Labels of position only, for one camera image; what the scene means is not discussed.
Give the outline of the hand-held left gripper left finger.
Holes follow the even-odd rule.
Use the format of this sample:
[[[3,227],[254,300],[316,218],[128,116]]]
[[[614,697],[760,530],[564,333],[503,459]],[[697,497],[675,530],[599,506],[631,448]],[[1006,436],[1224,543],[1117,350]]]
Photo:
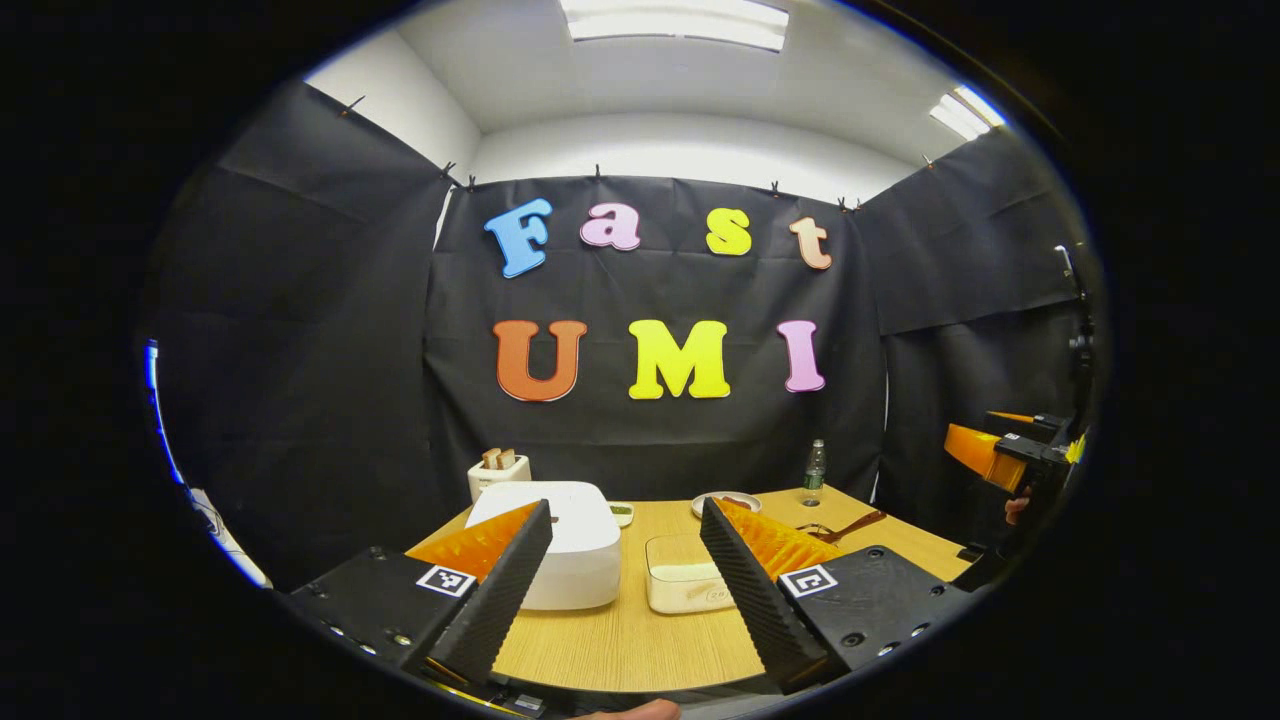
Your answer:
[[[426,560],[370,547],[285,594],[305,621],[365,659],[447,689],[490,676],[553,539],[525,503],[431,544]]]

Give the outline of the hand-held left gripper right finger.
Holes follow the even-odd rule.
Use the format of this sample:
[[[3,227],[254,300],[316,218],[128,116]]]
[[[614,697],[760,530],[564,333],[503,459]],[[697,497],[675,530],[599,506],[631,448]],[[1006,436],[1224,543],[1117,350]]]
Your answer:
[[[700,538],[783,694],[879,669],[977,601],[883,544],[823,557],[815,538],[764,520],[708,500]]]

